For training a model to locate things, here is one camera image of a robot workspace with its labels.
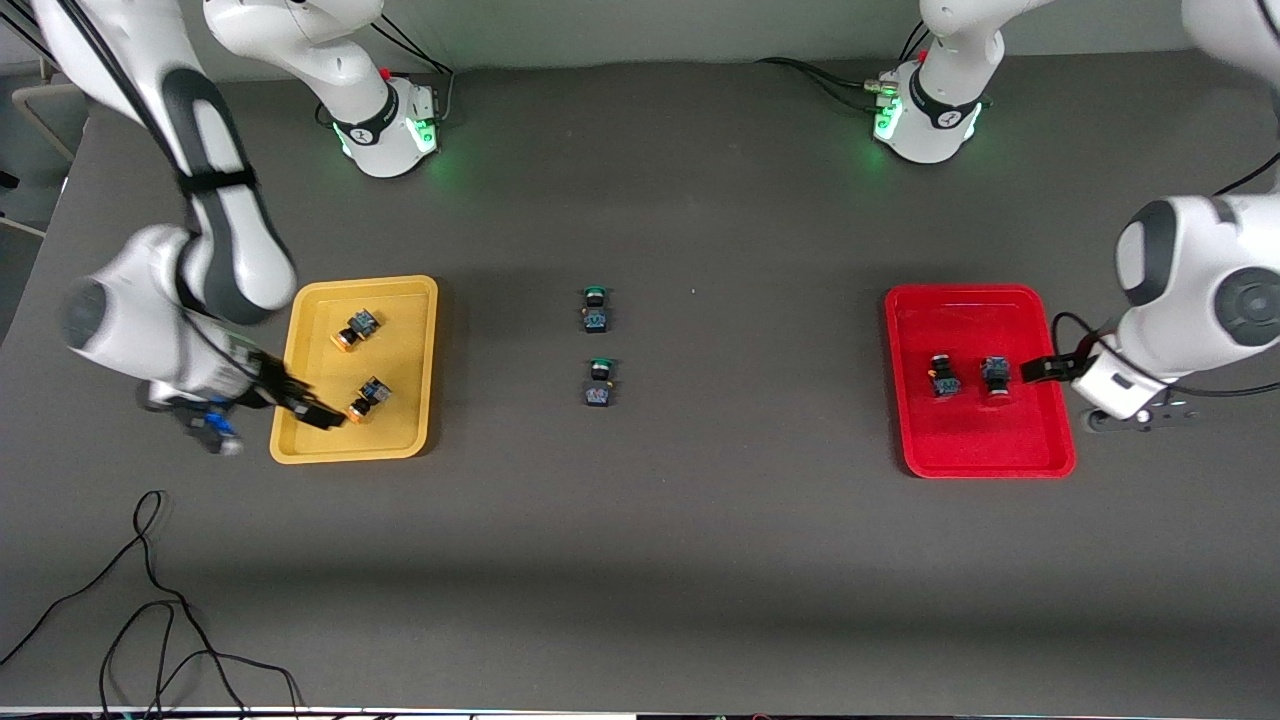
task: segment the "small object in red tray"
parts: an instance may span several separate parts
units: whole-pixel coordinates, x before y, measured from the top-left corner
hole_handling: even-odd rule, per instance
[[[911,284],[884,299],[890,364],[906,466],[931,479],[1065,478],[1075,468],[1059,383],[1019,384],[1016,402],[984,392],[946,402],[923,368],[945,347],[957,379],[984,388],[982,361],[998,348],[1010,366],[1052,355],[1044,305],[1019,284]]]
[[[960,378],[951,369],[950,355],[934,355],[929,359],[929,379],[933,382],[933,395],[940,398],[960,395]]]
[[[1014,379],[1014,372],[1009,366],[1009,359],[1000,355],[991,355],[982,361],[982,382],[987,383],[987,402],[1004,405],[1012,400],[1009,395],[1009,382]]]

